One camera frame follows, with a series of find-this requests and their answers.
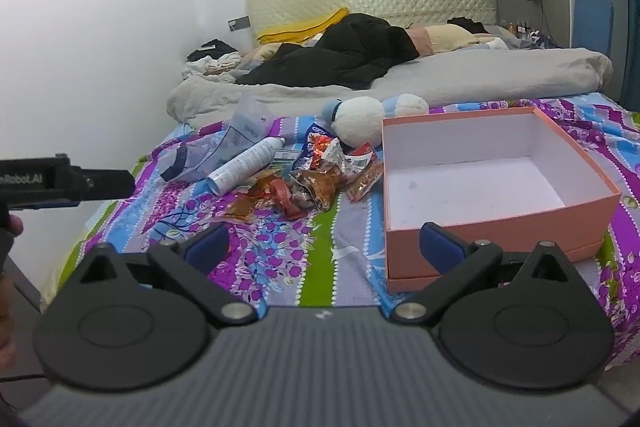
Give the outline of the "black clothing pile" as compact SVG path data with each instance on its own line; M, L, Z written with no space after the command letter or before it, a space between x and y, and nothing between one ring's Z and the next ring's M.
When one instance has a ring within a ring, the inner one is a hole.
M382 18L349 14L314 46L283 43L269 60L237 81L245 86L340 86L366 90L392 67L419 57L408 32Z

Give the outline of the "floral purple bed sheet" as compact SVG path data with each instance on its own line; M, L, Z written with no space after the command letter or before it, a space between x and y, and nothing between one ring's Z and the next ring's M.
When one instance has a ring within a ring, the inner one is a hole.
M610 317L616 334L613 365L639 354L639 117L598 92L543 98L538 107L574 138L620 188L622 198L600 251L580 272ZM203 136L220 138L223 122L193 129L180 124L134 166L134 196L102 206L86 235L44 285L50 303L96 243L121 253L145 251L162 239L188 239L224 215L230 196L216 197L203 182L168 186L158 162L179 145ZM383 195L360 202L338 196L326 212L295 221L258 208L231 225L227 258L210 279L258 311L270 306L393 308L386 289Z

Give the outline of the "white spray can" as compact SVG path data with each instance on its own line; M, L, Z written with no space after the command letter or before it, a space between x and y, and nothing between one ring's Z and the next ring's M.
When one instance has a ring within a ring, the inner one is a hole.
M270 164L278 150L285 146L285 139L270 136L262 139L235 158L213 171L207 182L210 191L221 197L229 193L241 182Z

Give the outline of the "red snack wrapper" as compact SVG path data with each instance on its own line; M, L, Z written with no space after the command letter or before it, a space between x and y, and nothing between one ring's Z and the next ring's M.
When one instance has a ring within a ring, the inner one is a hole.
M294 202L293 193L288 184L276 174L263 176L248 190L247 197L253 200L270 200L281 215L288 220L306 216L307 211Z

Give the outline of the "blue chair back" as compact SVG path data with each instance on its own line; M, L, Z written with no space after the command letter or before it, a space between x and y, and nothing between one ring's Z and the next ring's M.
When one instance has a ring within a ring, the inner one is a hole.
M614 13L611 0L575 0L572 47L609 56Z

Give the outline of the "red label dried snack pack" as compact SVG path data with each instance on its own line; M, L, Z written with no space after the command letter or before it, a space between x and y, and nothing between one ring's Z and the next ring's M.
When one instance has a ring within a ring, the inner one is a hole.
M352 156L357 153L369 155L370 158L367 166L345 188L349 202L360 202L361 199L364 199L364 196L381 180L384 173L384 162L378 158L378 153L375 152L371 144L366 143L357 147L352 151Z

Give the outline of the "shrimp snack clear pack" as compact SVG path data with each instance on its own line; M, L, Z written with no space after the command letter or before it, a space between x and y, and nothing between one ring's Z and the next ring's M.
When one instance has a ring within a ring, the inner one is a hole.
M302 186L314 200L316 207L328 211L341 186L342 173L337 167L326 170L295 170L291 178Z

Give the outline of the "yellow blanket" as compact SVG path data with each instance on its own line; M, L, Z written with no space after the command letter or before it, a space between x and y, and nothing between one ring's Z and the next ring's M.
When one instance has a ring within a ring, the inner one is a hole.
M295 43L302 44L318 34L323 34L326 28L339 23L349 14L349 9L343 6L330 15L300 20L299 22L272 26L259 31L256 41L260 44Z

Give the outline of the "blue curtain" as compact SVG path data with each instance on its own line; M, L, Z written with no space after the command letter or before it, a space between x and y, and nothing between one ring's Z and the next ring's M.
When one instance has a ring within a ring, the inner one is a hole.
M620 104L631 112L640 105L640 0L628 0L626 66Z

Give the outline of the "beige pink pillow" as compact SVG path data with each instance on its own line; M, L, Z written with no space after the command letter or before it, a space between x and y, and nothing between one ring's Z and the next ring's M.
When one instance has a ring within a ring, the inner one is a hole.
M509 49L499 37L491 34L472 34L472 32L453 24L411 26L407 32L420 57L472 48L473 46L490 50Z

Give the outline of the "white blue plush toy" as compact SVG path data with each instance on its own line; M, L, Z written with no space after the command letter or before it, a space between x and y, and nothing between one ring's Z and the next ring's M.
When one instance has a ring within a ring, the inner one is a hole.
M430 106L414 94L404 93L378 101L370 96L348 100L334 98L323 107L322 120L345 145L351 148L382 144L382 122L385 118L427 114Z

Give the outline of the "pink cardboard box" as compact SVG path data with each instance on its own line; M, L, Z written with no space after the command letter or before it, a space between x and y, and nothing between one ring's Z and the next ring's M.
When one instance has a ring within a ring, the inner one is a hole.
M535 106L388 118L382 138L391 293L439 276L420 251L426 222L506 251L548 239L577 262L597 254L620 201L597 161Z

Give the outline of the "red foil tea packet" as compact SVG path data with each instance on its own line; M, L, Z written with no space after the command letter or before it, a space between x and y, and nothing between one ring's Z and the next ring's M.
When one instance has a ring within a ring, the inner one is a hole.
M310 156L306 167L310 170L318 170L324 164L329 162L334 165L342 165L345 155L338 138L314 133L311 135Z

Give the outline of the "orange label snack pack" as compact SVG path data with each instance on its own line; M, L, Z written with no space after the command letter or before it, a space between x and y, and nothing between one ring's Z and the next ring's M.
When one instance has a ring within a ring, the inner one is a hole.
M223 210L216 210L210 218L213 222L250 223L256 220L256 211L269 208L269 196L250 197L245 193L234 193Z

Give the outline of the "grey duvet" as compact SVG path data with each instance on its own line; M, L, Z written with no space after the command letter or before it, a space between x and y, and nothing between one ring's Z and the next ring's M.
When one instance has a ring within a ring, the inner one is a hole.
M611 60L587 49L459 50L401 64L374 80L368 90L340 86L287 88L244 86L192 75L175 87L167 113L193 128L229 119L242 95L264 104L274 116L317 116L332 98L386 98L411 93L432 107L466 102L559 98L600 91L613 77Z

